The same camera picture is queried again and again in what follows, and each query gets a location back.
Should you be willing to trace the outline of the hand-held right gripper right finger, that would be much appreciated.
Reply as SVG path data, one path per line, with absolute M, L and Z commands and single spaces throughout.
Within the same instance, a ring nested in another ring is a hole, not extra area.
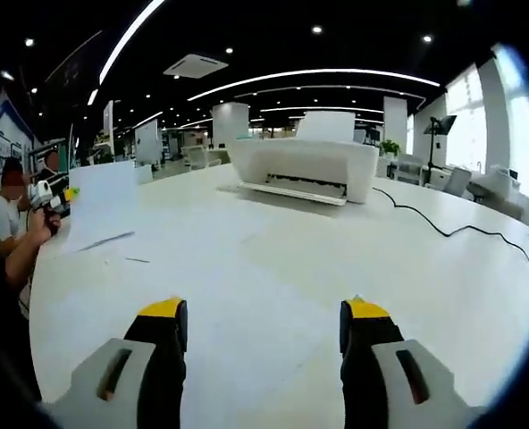
M 359 296 L 340 304 L 340 353 L 346 428 L 468 428 L 484 413 L 437 357 Z

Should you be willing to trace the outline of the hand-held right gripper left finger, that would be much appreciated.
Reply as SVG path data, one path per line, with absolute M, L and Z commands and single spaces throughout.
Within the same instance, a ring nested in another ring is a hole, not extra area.
M 186 378 L 187 301 L 143 308 L 71 373 L 58 400 L 43 405 L 60 428 L 179 428 Z

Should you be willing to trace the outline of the person's left hand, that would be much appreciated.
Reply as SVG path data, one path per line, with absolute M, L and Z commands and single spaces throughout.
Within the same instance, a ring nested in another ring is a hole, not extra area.
M 46 243 L 61 227 L 61 217 L 55 211 L 44 208 L 33 210 L 29 214 L 28 231 L 32 239 L 38 244 Z

